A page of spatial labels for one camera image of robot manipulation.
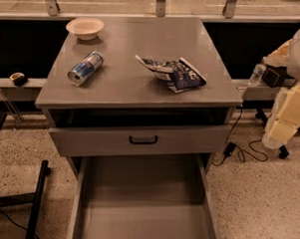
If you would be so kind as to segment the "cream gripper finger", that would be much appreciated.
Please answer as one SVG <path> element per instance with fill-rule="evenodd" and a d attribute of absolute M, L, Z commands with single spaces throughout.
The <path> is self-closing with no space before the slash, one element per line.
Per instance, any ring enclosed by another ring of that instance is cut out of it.
<path fill-rule="evenodd" d="M 286 67 L 289 55 L 290 40 L 263 58 L 263 63 L 276 68 Z"/>
<path fill-rule="evenodd" d="M 274 101 L 269 134 L 286 144 L 300 128 L 300 82 L 290 90 L 282 88 Z"/>

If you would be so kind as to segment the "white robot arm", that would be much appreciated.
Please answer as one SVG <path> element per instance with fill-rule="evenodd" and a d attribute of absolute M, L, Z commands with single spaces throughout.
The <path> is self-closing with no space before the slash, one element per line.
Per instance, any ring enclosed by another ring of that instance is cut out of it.
<path fill-rule="evenodd" d="M 263 145 L 277 149 L 286 145 L 300 127 L 300 29 L 263 61 L 276 68 L 285 66 L 287 74 L 296 80 L 296 85 L 290 90 L 278 92 L 265 125 Z"/>

